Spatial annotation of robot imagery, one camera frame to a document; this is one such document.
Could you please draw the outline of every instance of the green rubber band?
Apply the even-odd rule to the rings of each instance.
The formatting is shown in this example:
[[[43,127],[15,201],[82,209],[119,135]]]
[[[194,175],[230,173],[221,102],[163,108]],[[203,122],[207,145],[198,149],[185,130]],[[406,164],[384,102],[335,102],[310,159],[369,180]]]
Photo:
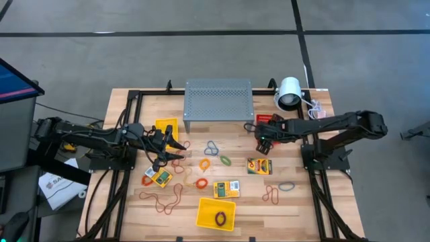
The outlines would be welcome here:
[[[228,157],[221,155],[220,159],[224,165],[231,166],[231,160]]]

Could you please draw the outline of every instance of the white cable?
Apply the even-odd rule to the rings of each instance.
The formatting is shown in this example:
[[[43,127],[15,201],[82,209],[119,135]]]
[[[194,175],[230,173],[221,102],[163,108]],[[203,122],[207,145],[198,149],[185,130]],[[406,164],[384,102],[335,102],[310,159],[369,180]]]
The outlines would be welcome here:
[[[310,119],[318,119],[318,118],[325,118],[325,110],[321,107],[321,103],[319,101],[316,101],[315,99],[311,100],[311,104],[307,102],[305,99],[302,99],[305,103],[307,103],[312,108],[308,110],[308,115]]]

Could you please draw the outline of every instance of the light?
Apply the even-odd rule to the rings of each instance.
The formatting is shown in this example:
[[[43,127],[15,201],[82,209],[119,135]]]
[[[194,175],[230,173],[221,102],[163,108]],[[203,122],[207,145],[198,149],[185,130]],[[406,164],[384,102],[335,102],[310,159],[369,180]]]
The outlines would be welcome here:
[[[281,82],[281,87],[276,89],[274,102],[282,111],[297,110],[302,104],[302,90],[299,81],[295,77],[287,77]]]

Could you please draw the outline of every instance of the monitor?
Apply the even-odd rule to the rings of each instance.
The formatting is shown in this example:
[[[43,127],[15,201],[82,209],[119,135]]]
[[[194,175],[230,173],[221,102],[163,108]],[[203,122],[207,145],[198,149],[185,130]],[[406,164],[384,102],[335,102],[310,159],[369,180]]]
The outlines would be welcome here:
[[[44,94],[42,88],[0,58],[0,104]]]

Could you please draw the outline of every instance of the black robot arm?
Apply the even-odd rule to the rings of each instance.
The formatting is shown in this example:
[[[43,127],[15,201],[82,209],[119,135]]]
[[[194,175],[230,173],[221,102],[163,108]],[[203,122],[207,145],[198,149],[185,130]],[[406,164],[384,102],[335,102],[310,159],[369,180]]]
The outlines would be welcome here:
[[[99,129],[80,124],[73,124],[60,118],[47,118],[38,121],[38,129],[35,137],[40,141],[61,142],[66,141],[75,145],[81,145],[97,153],[87,154],[89,158],[108,160],[123,160],[130,147],[140,149],[146,153],[155,153],[157,158],[153,161],[153,169],[166,166],[168,161],[182,159],[183,156],[165,152],[166,145],[173,148],[186,150],[172,137],[172,126],[166,128],[163,134],[161,130],[146,131],[142,124],[125,124],[121,128]]]
[[[272,142],[296,142],[309,134],[345,130],[320,144],[321,152],[330,152],[362,138],[378,139],[385,136],[388,129],[382,115],[371,111],[348,112],[343,115],[317,120],[289,119],[284,120],[274,114],[271,120],[258,123],[255,126],[255,138],[259,141],[257,150],[267,155],[272,148]]]

